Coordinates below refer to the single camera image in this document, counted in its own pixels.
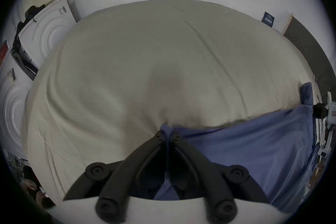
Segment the bed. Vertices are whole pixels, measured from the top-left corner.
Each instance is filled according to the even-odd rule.
[[[82,19],[27,96],[24,151],[57,205],[85,167],[123,160],[162,125],[225,128],[300,104],[315,77],[299,50],[214,3],[154,0]]]

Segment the white washing machine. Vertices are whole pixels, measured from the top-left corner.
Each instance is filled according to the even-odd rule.
[[[32,84],[7,51],[0,66],[0,143],[6,151],[23,159],[27,157],[23,153],[20,128],[26,96]]]
[[[49,52],[75,24],[67,0],[55,0],[20,31],[21,46],[31,62],[40,68]]]

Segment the barcode sticker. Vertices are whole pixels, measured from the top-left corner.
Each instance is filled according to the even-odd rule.
[[[14,72],[14,68],[10,69],[8,72],[7,72],[7,76],[9,78],[11,78],[13,80],[13,82],[16,80],[16,76],[15,76],[15,72]]]
[[[27,54],[27,52],[24,49],[22,49],[22,52],[28,58],[28,60],[31,62],[32,59],[29,57],[29,55]]]

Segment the red poster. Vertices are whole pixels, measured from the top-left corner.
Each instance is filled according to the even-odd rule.
[[[8,51],[7,41],[5,40],[0,48],[0,65],[5,58],[6,52]]]

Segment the blue blanket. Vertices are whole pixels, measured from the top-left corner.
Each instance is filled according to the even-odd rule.
[[[167,138],[177,131],[214,163],[246,167],[273,206],[294,213],[312,176],[318,151],[311,83],[300,87],[300,97],[302,104],[296,109],[273,112],[225,129],[165,125],[161,129]],[[179,199],[168,178],[154,199]]]

